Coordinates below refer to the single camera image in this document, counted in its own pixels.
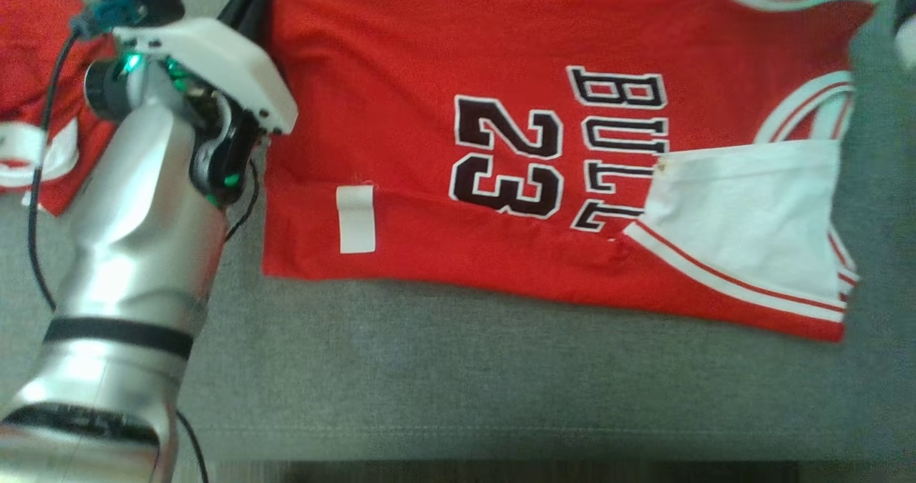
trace robotic arm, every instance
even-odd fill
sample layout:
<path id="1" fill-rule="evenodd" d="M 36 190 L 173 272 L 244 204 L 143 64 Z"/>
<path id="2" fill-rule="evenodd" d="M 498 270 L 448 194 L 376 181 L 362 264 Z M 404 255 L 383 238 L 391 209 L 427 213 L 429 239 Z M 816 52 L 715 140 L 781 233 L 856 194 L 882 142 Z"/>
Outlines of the robotic arm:
<path id="1" fill-rule="evenodd" d="M 297 119 L 245 1 L 222 16 L 242 33 L 180 20 L 180 0 L 132 1 L 141 27 L 112 30 L 120 57 L 86 73 L 92 109 L 120 125 L 72 207 L 77 255 L 36 368 L 0 408 L 0 481 L 171 480 L 225 207 L 258 138 Z"/>

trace black cable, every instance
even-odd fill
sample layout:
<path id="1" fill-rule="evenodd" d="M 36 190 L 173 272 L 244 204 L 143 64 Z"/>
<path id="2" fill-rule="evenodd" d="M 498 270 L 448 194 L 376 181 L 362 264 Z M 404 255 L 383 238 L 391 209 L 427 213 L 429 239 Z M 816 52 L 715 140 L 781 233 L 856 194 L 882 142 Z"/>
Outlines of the black cable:
<path id="1" fill-rule="evenodd" d="M 48 94 L 45 96 L 45 108 L 42 111 L 42 131 L 45 133 L 45 140 L 50 134 L 52 128 L 52 112 L 54 111 L 54 96 L 57 94 L 58 83 L 60 82 L 60 72 L 63 70 L 63 63 L 69 56 L 69 50 L 76 43 L 77 35 L 75 32 L 69 34 L 66 42 L 63 44 L 58 54 L 57 62 L 54 63 L 52 70 L 52 81 L 48 85 Z M 45 153 L 45 146 L 42 147 L 42 156 Z M 39 242 L 37 242 L 37 228 L 39 228 L 39 192 L 42 189 L 42 168 L 44 158 L 35 164 L 35 173 L 32 175 L 32 197 L 29 201 L 29 231 L 27 231 L 27 242 L 29 243 L 29 261 L 32 264 L 32 273 L 35 275 L 35 281 L 39 284 L 39 290 L 42 291 L 42 297 L 45 303 L 54 313 L 57 304 L 54 297 L 48 289 L 48 282 L 45 281 L 45 274 L 42 272 L 42 262 L 39 261 Z"/>
<path id="2" fill-rule="evenodd" d="M 235 233 L 238 232 L 242 225 L 245 225 L 245 222 L 248 222 L 248 219 L 251 218 L 252 213 L 255 212 L 255 205 L 258 203 L 258 194 L 261 193 L 261 183 L 258 181 L 258 168 L 255 166 L 254 160 L 248 160 L 248 167 L 251 169 L 251 180 L 254 187 L 251 193 L 251 200 L 248 201 L 248 209 L 245 209 L 245 214 L 242 215 L 242 218 L 238 220 L 232 229 L 229 229 L 229 233 L 226 234 L 225 242 L 228 242 L 235 236 Z"/>
<path id="3" fill-rule="evenodd" d="M 203 450 L 200 449 L 200 442 L 197 441 L 197 434 L 194 434 L 194 428 L 190 426 L 190 422 L 181 411 L 177 413 L 177 420 L 181 422 L 181 425 L 187 431 L 187 437 L 190 438 L 190 444 L 194 447 L 194 456 L 197 457 L 197 465 L 200 467 L 200 481 L 203 481 L 203 483 L 210 483 L 210 476 L 207 474 L 207 466 L 203 463 Z"/>
<path id="4" fill-rule="evenodd" d="M 45 132 L 46 139 L 47 135 L 50 132 L 50 125 L 52 123 L 52 114 L 54 112 L 54 98 L 57 94 L 57 88 L 60 81 L 60 72 L 63 70 L 63 64 L 66 62 L 69 52 L 71 51 L 73 44 L 76 43 L 77 34 L 71 33 L 68 39 L 64 43 L 60 53 L 58 55 L 57 62 L 55 62 L 54 69 L 52 72 L 52 80 L 48 85 L 48 94 L 45 96 L 45 107 L 42 110 L 42 131 Z M 27 232 L 27 242 L 29 243 L 29 261 L 32 264 L 32 273 L 35 275 L 35 281 L 39 284 L 39 290 L 42 291 L 42 297 L 45 298 L 45 303 L 48 303 L 49 309 L 54 313 L 57 309 L 57 304 L 54 301 L 54 296 L 48 288 L 48 283 L 45 281 L 45 275 L 42 271 L 42 264 L 39 261 L 39 241 L 37 241 L 37 223 L 39 223 L 39 192 L 42 190 L 42 166 L 44 160 L 39 160 L 35 166 L 35 173 L 32 176 L 32 196 L 29 202 L 29 232 Z M 255 195 L 254 199 L 258 198 L 258 171 L 255 169 L 255 164 L 251 163 L 251 169 L 255 174 Z M 254 203 L 248 206 L 248 212 L 245 212 L 243 219 L 233 228 L 232 234 L 235 234 L 235 231 L 248 219 L 251 215 L 252 209 L 254 209 Z M 203 483 L 210 483 L 210 477 L 207 474 L 207 466 L 203 462 L 203 450 L 200 448 L 200 442 L 197 440 L 197 434 L 194 433 L 194 428 L 190 425 L 190 422 L 187 420 L 187 417 L 184 414 L 181 414 L 181 411 L 177 412 L 177 420 L 181 422 L 181 425 L 184 426 L 187 431 L 187 437 L 190 438 L 190 443 L 194 448 L 194 456 L 197 457 L 197 464 L 200 466 L 200 478 L 203 480 Z"/>

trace red garment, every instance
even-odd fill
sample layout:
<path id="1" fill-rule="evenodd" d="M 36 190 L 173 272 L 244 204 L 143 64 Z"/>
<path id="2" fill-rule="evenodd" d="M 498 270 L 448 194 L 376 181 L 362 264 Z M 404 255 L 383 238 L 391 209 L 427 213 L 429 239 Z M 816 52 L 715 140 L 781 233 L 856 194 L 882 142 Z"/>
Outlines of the red garment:
<path id="1" fill-rule="evenodd" d="M 874 1 L 275 0 L 301 115 L 268 151 L 265 273 L 838 341 L 833 140 Z"/>
<path id="2" fill-rule="evenodd" d="M 69 35 L 69 18 L 81 10 L 81 0 L 3 0 L 0 6 L 0 66 L 3 67 L 0 122 L 40 125 L 50 75 Z M 52 215 L 67 209 L 114 133 L 114 125 L 96 118 L 82 96 L 82 80 L 89 63 L 113 51 L 107 40 L 77 43 L 64 65 L 49 136 L 55 137 L 76 118 L 79 160 L 69 174 L 42 183 L 39 200 Z"/>

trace cable connector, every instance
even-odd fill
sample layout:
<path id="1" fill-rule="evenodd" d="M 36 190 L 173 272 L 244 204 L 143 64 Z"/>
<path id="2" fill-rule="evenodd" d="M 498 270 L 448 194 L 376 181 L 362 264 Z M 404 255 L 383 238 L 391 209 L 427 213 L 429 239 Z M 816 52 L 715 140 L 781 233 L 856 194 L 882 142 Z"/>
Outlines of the cable connector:
<path id="1" fill-rule="evenodd" d="M 147 7 L 135 0 L 101 0 L 86 6 L 69 20 L 82 41 L 108 34 L 116 26 L 135 26 L 147 16 Z"/>

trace jersey number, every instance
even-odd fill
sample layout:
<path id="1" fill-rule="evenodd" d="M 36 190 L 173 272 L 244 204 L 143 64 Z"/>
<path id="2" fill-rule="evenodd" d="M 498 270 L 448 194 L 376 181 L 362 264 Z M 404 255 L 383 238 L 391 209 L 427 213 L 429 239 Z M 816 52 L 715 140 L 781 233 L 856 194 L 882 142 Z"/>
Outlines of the jersey number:
<path id="1" fill-rule="evenodd" d="M 518 128 L 498 99 L 455 97 L 455 142 L 478 150 L 493 150 L 499 135 L 516 154 L 533 160 L 553 160 L 562 154 L 563 126 L 553 111 L 532 110 L 529 128 L 537 139 Z M 493 156 L 474 153 L 452 167 L 452 199 L 483 205 L 510 215 L 549 218 L 560 209 L 563 176 L 554 167 L 531 162 L 527 177 L 495 175 L 495 190 L 481 189 L 481 181 L 494 177 Z M 525 196 L 526 185 L 535 187 Z"/>

